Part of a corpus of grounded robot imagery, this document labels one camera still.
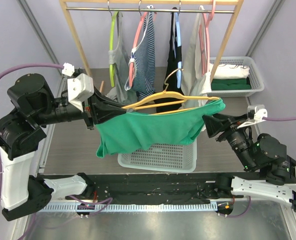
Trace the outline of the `green tank top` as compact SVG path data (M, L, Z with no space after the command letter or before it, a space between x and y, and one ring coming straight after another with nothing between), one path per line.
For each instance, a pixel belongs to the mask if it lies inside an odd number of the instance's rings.
M96 125L101 142L96 156L130 154L153 144L189 145L205 126L203 116L225 109L223 99L190 110L153 115L128 112Z

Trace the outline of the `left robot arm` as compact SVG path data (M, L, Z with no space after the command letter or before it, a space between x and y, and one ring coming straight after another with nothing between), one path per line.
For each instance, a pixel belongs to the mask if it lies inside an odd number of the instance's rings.
M68 196L90 199L94 182L85 174L45 179L30 174L32 159L39 143L46 138L48 125L84 120L92 129L123 115L123 105L101 94L86 74L71 79L76 97L54 97L45 78L38 73L26 74L8 89L14 109L0 119L0 157L2 214L8 221L42 210L50 201Z

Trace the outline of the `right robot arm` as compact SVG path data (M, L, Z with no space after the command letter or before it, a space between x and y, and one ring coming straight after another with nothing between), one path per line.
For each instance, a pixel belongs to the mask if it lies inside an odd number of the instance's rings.
M252 139L251 126L267 119L264 108L249 110L241 116L203 116L208 137L228 142L244 171L257 174L254 180L219 174L214 184L206 185L212 192L208 197L261 198L291 207L296 213L296 161L287 154L286 145L271 135L261 133L256 141Z

